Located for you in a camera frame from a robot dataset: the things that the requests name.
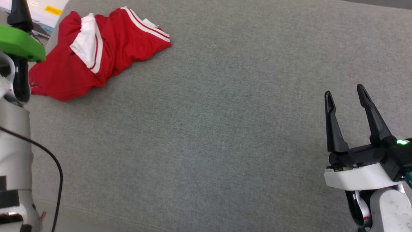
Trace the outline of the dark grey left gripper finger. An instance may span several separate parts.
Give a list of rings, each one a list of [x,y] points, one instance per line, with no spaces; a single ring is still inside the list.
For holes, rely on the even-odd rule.
[[[7,24],[26,33],[30,33],[33,30],[33,21],[26,0],[11,1],[11,10],[7,17]]]

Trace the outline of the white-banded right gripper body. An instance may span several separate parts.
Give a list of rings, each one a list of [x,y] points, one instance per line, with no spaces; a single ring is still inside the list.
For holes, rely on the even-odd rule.
[[[344,191],[382,189],[403,183],[401,177],[392,179],[380,163],[385,148],[365,145],[351,148],[347,153],[329,154],[329,166],[325,168],[327,186]]]

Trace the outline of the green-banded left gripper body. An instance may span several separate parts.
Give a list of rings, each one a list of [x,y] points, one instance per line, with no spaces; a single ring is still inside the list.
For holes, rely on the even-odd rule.
[[[8,25],[0,26],[0,50],[29,62],[42,62],[46,59],[45,48],[40,42],[30,34]]]

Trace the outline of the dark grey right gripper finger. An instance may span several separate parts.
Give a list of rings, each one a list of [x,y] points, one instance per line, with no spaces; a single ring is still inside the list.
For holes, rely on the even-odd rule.
[[[392,146],[396,137],[392,135],[372,98],[363,85],[357,85],[361,106],[365,109],[370,128],[370,142],[373,146]]]
[[[330,91],[324,94],[326,139],[328,152],[344,154],[349,151],[349,146],[344,140],[336,118],[336,106]]]

